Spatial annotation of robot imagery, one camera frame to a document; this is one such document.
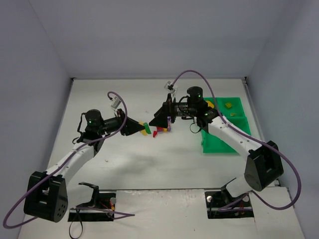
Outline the pale yellow curved lego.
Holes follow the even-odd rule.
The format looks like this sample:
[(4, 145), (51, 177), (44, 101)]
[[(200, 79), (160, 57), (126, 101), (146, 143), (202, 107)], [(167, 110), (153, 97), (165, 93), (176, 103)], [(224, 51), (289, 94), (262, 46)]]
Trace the pale yellow curved lego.
[[(141, 121), (139, 122), (139, 124), (144, 127), (143, 123), (144, 123), (144, 122), (141, 122)], [(148, 134), (146, 133), (146, 131), (145, 131), (145, 128), (144, 128), (143, 130), (141, 130), (140, 133), (141, 133), (143, 136), (147, 136), (147, 135), (148, 135)]]

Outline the dark green curved lego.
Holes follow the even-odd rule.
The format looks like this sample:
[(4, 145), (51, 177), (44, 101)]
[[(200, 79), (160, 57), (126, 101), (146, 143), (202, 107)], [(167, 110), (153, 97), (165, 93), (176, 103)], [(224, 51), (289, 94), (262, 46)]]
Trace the dark green curved lego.
[(147, 122), (145, 122), (145, 123), (143, 123), (143, 125), (144, 125), (144, 127), (145, 127), (145, 131), (146, 131), (146, 133), (147, 133), (147, 134), (151, 134), (151, 133), (152, 133), (152, 131), (151, 131), (151, 129), (150, 129), (150, 127), (149, 127), (148, 123), (147, 123)]

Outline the orange yellow curved lego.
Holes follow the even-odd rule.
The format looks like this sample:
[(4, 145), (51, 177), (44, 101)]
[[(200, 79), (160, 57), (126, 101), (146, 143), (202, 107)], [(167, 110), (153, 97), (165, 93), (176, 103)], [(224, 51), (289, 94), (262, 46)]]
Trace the orange yellow curved lego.
[(211, 108), (215, 108), (215, 105), (214, 103), (212, 103), (211, 101), (206, 101), (208, 106), (211, 107)]

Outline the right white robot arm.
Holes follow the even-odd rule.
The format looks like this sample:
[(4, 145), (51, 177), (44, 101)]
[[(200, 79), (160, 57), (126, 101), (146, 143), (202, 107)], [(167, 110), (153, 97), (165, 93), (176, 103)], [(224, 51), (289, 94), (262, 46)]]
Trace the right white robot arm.
[(225, 185), (233, 198), (249, 191), (262, 191), (284, 172), (278, 148), (272, 141), (266, 145), (249, 139), (246, 133), (221, 115), (217, 107), (209, 106), (201, 87), (187, 89), (185, 103), (175, 99), (176, 90), (168, 86), (168, 95), (162, 107), (154, 114), (150, 126), (167, 128), (177, 117), (188, 116), (204, 132), (215, 136), (232, 147), (245, 160), (245, 172)]

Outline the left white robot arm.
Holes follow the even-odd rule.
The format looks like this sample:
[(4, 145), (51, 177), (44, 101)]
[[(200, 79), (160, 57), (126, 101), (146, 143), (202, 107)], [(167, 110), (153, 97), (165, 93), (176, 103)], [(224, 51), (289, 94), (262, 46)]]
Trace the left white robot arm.
[(74, 147), (54, 166), (43, 172), (35, 171), (29, 178), (23, 211), (25, 214), (52, 222), (59, 222), (73, 202), (67, 185), (73, 176), (93, 159), (105, 141), (113, 133), (129, 136), (145, 129), (143, 124), (128, 117), (122, 109), (115, 116), (103, 119), (99, 110), (81, 114), (86, 121), (84, 131), (77, 128), (80, 136), (73, 140)]

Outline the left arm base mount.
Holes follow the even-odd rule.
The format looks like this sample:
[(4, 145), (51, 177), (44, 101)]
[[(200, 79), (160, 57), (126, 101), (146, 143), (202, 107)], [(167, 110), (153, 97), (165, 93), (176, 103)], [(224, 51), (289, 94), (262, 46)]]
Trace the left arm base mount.
[(89, 202), (83, 202), (77, 207), (85, 207), (88, 209), (70, 209), (69, 222), (113, 222), (115, 216), (113, 213), (97, 211), (95, 209), (105, 209), (108, 211), (115, 210), (115, 203), (111, 199), (116, 199), (115, 192), (101, 192), (99, 186), (81, 182), (79, 185), (92, 189), (92, 197)]

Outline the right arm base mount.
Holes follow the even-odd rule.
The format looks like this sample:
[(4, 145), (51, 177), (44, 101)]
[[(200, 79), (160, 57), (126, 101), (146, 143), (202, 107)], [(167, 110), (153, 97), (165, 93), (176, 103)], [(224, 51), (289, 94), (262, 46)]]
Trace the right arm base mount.
[(205, 191), (204, 195), (208, 219), (241, 219), (254, 217), (248, 193), (233, 198), (224, 189), (221, 191)]

